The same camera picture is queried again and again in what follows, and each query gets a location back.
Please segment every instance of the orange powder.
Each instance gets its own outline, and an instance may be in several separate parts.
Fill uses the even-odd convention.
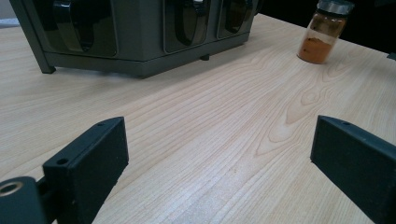
[[[324,63],[332,45],[317,38],[307,38],[298,52],[298,56],[309,63]]]

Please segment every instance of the wood grain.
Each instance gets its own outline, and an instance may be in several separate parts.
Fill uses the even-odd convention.
[[[263,15],[249,41],[146,79],[43,75],[20,28],[0,30],[0,181],[94,123],[126,120],[130,164],[94,223],[372,223],[309,160],[317,116],[396,144],[396,62],[343,40],[297,58],[304,28]]]

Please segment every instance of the light wood tabletop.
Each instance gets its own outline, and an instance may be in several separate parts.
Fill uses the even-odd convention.
[[[396,62],[339,40],[300,60],[305,28],[263,15],[249,41],[146,79],[41,74],[21,28],[0,30],[0,181],[124,116],[129,165],[94,223],[372,223],[309,159],[318,115],[396,145]]]

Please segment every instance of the glass jar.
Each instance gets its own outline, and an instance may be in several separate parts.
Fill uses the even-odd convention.
[[[297,56],[309,63],[324,63],[354,6],[344,0],[320,0]]]

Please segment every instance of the dark background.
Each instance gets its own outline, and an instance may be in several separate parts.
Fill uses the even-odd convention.
[[[350,0],[355,3],[340,38],[386,53],[396,52],[396,0]],[[306,27],[318,0],[264,0],[261,13]]]

